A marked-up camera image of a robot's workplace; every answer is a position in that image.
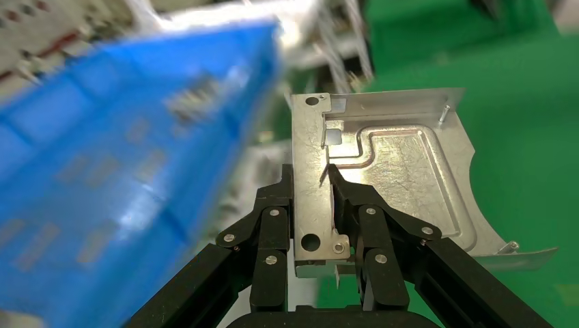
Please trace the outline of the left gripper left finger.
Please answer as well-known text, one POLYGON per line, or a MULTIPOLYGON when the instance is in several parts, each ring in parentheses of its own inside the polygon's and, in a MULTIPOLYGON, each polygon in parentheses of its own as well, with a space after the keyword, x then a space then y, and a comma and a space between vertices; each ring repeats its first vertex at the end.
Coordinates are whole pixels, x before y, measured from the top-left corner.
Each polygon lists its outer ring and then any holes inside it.
POLYGON ((252 312, 287 311, 293 167, 257 190, 252 211, 207 244, 125 327, 217 327, 249 286, 252 312))

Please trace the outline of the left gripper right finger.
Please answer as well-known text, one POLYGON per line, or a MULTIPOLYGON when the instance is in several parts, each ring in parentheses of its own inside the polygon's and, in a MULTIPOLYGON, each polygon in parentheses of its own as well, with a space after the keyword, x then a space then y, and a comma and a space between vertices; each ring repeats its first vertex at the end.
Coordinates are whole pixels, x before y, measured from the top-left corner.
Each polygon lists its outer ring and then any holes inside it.
POLYGON ((361 304, 404 327, 547 327, 548 322, 434 225, 374 187, 326 168, 335 225, 355 251, 361 304))

